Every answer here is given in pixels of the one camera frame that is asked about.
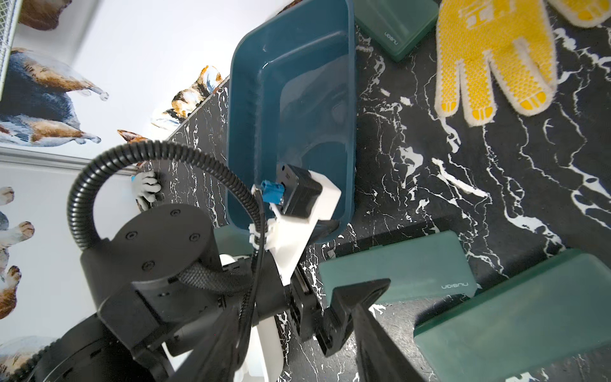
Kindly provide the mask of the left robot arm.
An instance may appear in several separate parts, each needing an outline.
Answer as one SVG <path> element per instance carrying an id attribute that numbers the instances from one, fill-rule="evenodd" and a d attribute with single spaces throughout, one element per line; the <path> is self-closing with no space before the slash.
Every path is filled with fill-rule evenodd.
<path id="1" fill-rule="evenodd" d="M 97 311 L 10 380 L 231 381 L 251 328 L 283 310 L 326 356 L 351 334 L 380 336 L 369 307 L 389 279 L 343 286 L 323 309 L 300 273 L 282 282 L 269 253 L 223 265 L 213 231 L 200 209 L 164 205 L 87 244 L 81 265 Z"/>

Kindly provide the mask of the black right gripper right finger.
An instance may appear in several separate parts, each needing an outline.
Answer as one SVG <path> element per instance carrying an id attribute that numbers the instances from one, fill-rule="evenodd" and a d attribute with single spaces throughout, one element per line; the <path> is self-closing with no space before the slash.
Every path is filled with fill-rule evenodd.
<path id="1" fill-rule="evenodd" d="M 423 381 L 418 371 L 362 305 L 353 310 L 360 381 Z"/>

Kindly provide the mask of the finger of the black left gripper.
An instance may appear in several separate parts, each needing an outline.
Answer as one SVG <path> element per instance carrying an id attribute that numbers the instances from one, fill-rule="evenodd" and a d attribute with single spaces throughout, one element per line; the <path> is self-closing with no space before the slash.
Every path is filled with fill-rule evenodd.
<path id="1" fill-rule="evenodd" d="M 340 351 L 352 335 L 356 309 L 368 309 L 388 290 L 390 284 L 390 279 L 376 279 L 334 289 L 332 301 L 315 330 L 325 357 Z"/>

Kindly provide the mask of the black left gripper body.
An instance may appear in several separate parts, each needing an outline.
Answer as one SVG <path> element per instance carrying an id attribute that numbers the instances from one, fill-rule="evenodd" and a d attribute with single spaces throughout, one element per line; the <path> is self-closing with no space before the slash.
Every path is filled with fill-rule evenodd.
<path id="1" fill-rule="evenodd" d="M 277 267 L 263 267 L 257 288 L 257 322 L 288 312 L 300 342 L 313 337 L 325 356 L 334 355 L 334 344 L 323 326 L 323 308 L 304 270 L 297 267 L 284 286 Z"/>

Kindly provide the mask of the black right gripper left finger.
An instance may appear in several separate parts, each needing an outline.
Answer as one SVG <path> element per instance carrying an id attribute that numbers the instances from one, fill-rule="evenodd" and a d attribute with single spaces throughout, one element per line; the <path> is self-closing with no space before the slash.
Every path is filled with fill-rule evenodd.
<path id="1" fill-rule="evenodd" d="M 233 381 L 239 339 L 239 310 L 233 307 L 219 316 L 168 381 Z"/>

